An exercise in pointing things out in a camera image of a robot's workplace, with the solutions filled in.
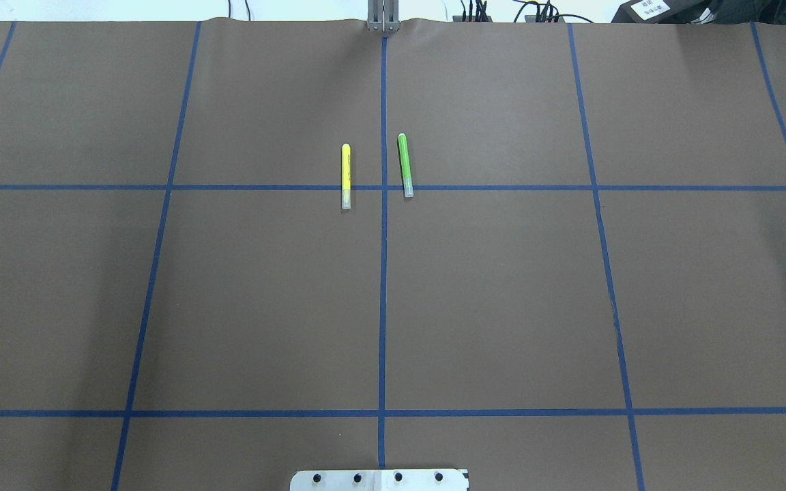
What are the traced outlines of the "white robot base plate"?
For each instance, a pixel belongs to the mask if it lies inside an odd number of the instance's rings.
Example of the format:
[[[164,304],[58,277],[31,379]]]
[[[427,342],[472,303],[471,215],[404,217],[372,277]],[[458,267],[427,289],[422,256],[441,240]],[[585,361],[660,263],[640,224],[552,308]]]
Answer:
[[[308,470],[294,473],[290,490],[469,490],[467,470],[402,468]]]

